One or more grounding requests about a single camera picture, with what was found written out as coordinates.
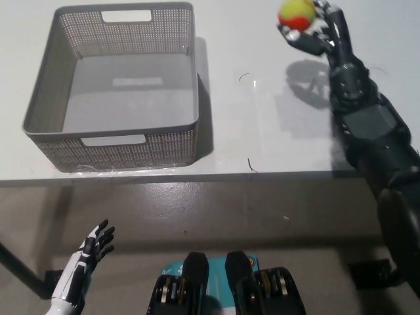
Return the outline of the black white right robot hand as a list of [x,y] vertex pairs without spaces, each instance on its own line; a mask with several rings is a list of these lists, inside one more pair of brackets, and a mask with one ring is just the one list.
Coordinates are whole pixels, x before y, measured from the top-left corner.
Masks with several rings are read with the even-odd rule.
[[313,19],[325,22],[325,26],[313,33],[306,32],[311,21],[299,18],[290,22],[279,17],[277,28],[286,42],[293,48],[314,56],[326,54],[330,66],[359,63],[354,55],[350,33],[343,10],[328,1],[304,1],[312,11]]

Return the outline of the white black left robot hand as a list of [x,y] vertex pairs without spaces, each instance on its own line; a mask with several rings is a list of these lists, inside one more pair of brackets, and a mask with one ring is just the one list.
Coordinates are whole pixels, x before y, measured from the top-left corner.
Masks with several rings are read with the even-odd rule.
[[51,301],[64,301],[72,308],[83,304],[91,282],[91,274],[97,264],[114,250],[111,241],[115,228],[102,221],[87,235],[79,248],[71,255],[54,289]]

